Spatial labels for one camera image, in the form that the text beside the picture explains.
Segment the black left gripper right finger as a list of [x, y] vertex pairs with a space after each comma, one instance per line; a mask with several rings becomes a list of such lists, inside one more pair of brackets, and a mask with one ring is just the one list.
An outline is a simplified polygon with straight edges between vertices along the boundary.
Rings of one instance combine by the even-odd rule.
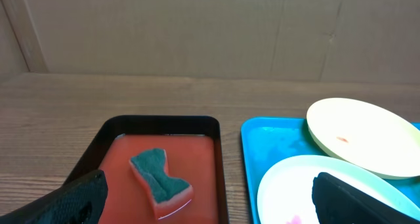
[[312, 203], [320, 224], [419, 224], [326, 172], [313, 179]]

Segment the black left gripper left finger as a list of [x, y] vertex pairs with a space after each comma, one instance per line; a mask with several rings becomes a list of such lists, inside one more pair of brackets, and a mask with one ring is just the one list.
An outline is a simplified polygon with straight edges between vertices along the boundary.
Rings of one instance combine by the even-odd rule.
[[102, 170], [61, 186], [33, 202], [1, 216], [1, 224], [97, 224], [108, 185]]

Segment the light blue plate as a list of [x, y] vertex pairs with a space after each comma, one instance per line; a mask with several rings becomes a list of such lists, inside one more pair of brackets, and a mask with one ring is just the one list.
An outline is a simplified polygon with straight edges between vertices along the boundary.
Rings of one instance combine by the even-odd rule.
[[261, 223], [319, 224], [312, 202], [313, 180], [326, 172], [398, 211], [419, 219], [419, 208], [397, 188], [354, 164], [318, 155], [300, 155], [274, 164], [257, 192]]

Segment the yellow-green plate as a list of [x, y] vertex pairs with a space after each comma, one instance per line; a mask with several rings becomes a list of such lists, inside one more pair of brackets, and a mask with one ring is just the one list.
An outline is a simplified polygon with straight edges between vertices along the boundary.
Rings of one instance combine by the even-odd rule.
[[329, 156], [385, 179], [419, 176], [419, 129], [384, 108], [355, 99], [322, 99], [308, 108], [306, 122]]

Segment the green and pink sponge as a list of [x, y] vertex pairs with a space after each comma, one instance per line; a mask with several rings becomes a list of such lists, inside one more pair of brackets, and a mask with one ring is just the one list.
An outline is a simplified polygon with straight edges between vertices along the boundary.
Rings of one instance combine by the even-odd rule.
[[169, 175], [167, 153], [162, 148], [145, 150], [130, 158], [129, 163], [148, 197], [155, 219], [169, 217], [191, 203], [193, 186]]

